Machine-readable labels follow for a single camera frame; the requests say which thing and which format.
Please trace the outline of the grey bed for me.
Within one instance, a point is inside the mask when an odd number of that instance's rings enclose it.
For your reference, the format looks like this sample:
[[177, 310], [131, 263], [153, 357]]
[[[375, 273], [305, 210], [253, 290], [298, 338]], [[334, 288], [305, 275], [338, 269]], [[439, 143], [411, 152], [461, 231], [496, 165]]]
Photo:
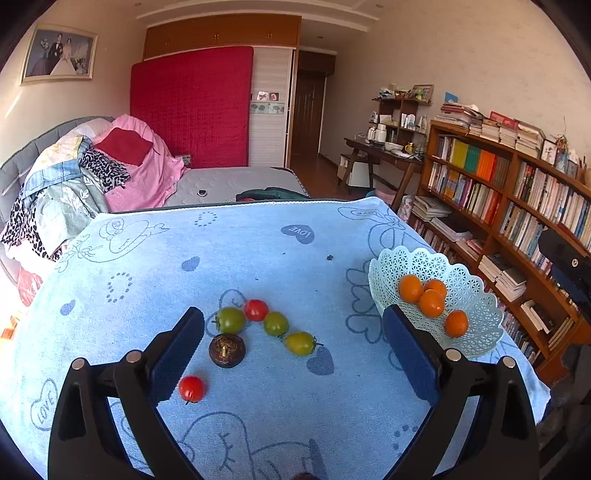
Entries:
[[[14, 201], [30, 168], [40, 153], [74, 128], [91, 121], [91, 116], [63, 122], [32, 139], [1, 165], [1, 223], [6, 224]], [[221, 204], [235, 201], [238, 194], [255, 189], [283, 188], [307, 194], [293, 171], [280, 167], [233, 167], [188, 169], [167, 206]]]

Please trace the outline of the small wooden shelf unit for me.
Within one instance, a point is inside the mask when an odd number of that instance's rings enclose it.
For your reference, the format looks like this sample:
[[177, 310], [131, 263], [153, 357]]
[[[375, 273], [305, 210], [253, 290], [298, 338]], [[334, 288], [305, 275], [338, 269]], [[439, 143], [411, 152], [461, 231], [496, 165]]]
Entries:
[[378, 134], [386, 134], [382, 143], [390, 142], [406, 146], [426, 142], [429, 120], [422, 111], [432, 104], [433, 84], [417, 84], [410, 89], [396, 85], [381, 88], [373, 102], [376, 110], [370, 116], [370, 125]]

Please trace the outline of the wooden desk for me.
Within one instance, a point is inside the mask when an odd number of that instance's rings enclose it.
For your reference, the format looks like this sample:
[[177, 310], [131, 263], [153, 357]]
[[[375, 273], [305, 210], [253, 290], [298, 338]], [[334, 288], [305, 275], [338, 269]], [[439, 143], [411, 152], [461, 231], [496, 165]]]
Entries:
[[[356, 161], [360, 158], [360, 153], [366, 153], [368, 158], [370, 185], [373, 185], [374, 179], [377, 179], [384, 185], [396, 191], [396, 195], [394, 195], [394, 200], [391, 202], [390, 206], [392, 210], [397, 210], [401, 206], [403, 197], [406, 195], [407, 187], [409, 186], [413, 175], [422, 172], [423, 162], [413, 156], [404, 158], [400, 155], [388, 153], [384, 148], [374, 147], [368, 143], [356, 141], [351, 138], [345, 137], [344, 140], [346, 145], [352, 149], [352, 154], [342, 182], [348, 181], [349, 175], [351, 175]], [[386, 162], [403, 172], [403, 177], [398, 187], [395, 187], [391, 182], [374, 172], [374, 165], [381, 162]]]

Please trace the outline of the white lattice plastic basket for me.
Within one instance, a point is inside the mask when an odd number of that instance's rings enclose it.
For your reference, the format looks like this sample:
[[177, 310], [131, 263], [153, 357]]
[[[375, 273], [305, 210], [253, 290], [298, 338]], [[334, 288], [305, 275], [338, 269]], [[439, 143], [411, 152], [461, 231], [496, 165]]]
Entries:
[[[445, 285], [446, 295], [439, 316], [430, 317], [417, 302], [401, 297], [399, 286], [408, 275], [417, 277], [423, 285], [433, 280]], [[441, 253], [425, 248], [411, 251], [405, 246], [385, 249], [370, 262], [369, 286], [380, 314], [398, 305], [415, 328], [431, 333], [442, 348], [455, 348], [470, 359], [492, 352], [503, 336], [503, 314], [496, 296], [486, 292], [483, 280], [471, 274], [466, 266], [451, 264]], [[468, 321], [467, 331], [456, 338], [445, 329], [447, 318], [455, 311], [464, 312]]]

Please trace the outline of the red upright mattress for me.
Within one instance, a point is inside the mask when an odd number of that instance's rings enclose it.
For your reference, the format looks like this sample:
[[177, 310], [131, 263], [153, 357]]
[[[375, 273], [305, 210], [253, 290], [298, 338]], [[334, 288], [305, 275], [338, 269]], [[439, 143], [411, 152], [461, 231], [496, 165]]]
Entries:
[[190, 167], [249, 165], [254, 50], [218, 47], [162, 56], [131, 68], [130, 115]]

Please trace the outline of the wooden wardrobe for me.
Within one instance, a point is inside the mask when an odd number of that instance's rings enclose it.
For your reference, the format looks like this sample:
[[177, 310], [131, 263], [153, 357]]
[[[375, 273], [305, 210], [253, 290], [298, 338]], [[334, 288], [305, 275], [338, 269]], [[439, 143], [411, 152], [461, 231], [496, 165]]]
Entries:
[[147, 29], [130, 113], [190, 167], [286, 167], [301, 17], [230, 13]]

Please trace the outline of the green tomato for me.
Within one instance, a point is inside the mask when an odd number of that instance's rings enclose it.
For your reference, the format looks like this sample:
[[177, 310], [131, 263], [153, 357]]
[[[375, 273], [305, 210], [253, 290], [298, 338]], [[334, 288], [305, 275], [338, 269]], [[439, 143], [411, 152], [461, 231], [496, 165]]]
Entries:
[[311, 333], [300, 331], [287, 335], [283, 339], [283, 345], [294, 355], [304, 357], [311, 355], [316, 347], [322, 346], [322, 343], [318, 342], [317, 338]]
[[273, 337], [283, 337], [290, 329], [287, 317], [280, 312], [271, 311], [263, 319], [263, 329], [267, 335]]
[[214, 324], [218, 332], [238, 335], [245, 327], [245, 314], [238, 308], [224, 307], [215, 313]]

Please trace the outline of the pink trash bin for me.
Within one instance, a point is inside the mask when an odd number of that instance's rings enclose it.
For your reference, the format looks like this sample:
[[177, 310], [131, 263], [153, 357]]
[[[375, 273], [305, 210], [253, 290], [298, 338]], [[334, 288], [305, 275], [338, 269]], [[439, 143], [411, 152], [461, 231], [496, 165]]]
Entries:
[[385, 188], [385, 189], [377, 188], [375, 190], [375, 194], [376, 194], [377, 198], [380, 198], [386, 204], [388, 204], [389, 206], [392, 206], [394, 203], [394, 200], [396, 199], [397, 191], [391, 190], [389, 188]]

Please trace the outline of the small orange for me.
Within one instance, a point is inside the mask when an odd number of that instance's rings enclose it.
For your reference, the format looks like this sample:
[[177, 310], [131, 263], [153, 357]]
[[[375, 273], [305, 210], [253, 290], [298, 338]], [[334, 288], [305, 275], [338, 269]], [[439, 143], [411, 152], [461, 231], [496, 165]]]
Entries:
[[424, 290], [434, 290], [437, 291], [443, 299], [446, 298], [448, 290], [445, 283], [439, 279], [431, 279], [424, 284]]

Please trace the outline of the framed wedding photo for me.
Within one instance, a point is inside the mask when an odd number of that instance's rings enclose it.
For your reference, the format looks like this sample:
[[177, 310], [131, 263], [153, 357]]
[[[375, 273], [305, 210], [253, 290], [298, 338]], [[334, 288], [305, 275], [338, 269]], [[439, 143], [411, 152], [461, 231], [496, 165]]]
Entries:
[[38, 24], [22, 69], [22, 85], [93, 78], [98, 35], [71, 27]]

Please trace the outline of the dark brown passion fruit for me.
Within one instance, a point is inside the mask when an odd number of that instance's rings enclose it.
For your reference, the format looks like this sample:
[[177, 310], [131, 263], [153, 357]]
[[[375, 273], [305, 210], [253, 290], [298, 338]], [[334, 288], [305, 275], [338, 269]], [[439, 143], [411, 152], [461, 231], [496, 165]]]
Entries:
[[216, 366], [233, 368], [245, 358], [245, 342], [238, 335], [221, 333], [211, 340], [208, 354]]

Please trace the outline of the light blue patterned towel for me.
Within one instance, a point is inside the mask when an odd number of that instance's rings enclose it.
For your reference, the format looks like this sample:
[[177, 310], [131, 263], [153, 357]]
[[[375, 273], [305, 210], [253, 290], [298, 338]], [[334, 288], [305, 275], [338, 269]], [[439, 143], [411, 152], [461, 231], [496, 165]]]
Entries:
[[[188, 459], [209, 479], [380, 479], [400, 459], [429, 405], [412, 390], [370, 295], [370, 262], [426, 241], [381, 200], [246, 203], [97, 216], [73, 241], [3, 350], [1, 419], [40, 474], [70, 363], [93, 364], [145, 347], [190, 307], [204, 314], [186, 367], [204, 399], [178, 393], [158, 409]], [[245, 358], [211, 361], [215, 313], [250, 299], [287, 317], [283, 337], [263, 321], [238, 334]], [[308, 356], [283, 339], [308, 332]], [[541, 418], [548, 387], [503, 330], [476, 358], [510, 356]]]

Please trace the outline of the dark wooden door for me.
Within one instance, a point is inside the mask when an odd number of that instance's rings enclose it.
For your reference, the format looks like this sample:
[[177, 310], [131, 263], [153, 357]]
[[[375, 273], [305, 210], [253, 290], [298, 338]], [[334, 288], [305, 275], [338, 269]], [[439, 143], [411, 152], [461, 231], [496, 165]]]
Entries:
[[291, 165], [318, 154], [325, 106], [325, 84], [334, 73], [335, 55], [305, 50], [298, 54], [290, 145]]

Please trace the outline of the red tomato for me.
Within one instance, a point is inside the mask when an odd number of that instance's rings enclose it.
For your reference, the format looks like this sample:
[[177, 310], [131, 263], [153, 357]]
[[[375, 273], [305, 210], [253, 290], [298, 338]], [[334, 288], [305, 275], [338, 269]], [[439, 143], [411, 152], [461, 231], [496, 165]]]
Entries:
[[250, 299], [243, 305], [243, 312], [245, 312], [245, 317], [249, 321], [260, 322], [270, 313], [270, 309], [263, 300]]
[[178, 393], [186, 404], [198, 403], [204, 399], [206, 384], [197, 376], [185, 376], [178, 383]]

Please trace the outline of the large orange front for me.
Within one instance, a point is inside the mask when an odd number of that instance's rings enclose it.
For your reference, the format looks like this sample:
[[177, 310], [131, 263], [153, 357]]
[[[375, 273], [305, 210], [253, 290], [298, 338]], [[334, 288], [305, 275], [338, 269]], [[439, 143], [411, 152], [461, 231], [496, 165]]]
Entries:
[[445, 299], [434, 290], [424, 291], [417, 302], [419, 310], [428, 318], [437, 318], [442, 315], [445, 309]]

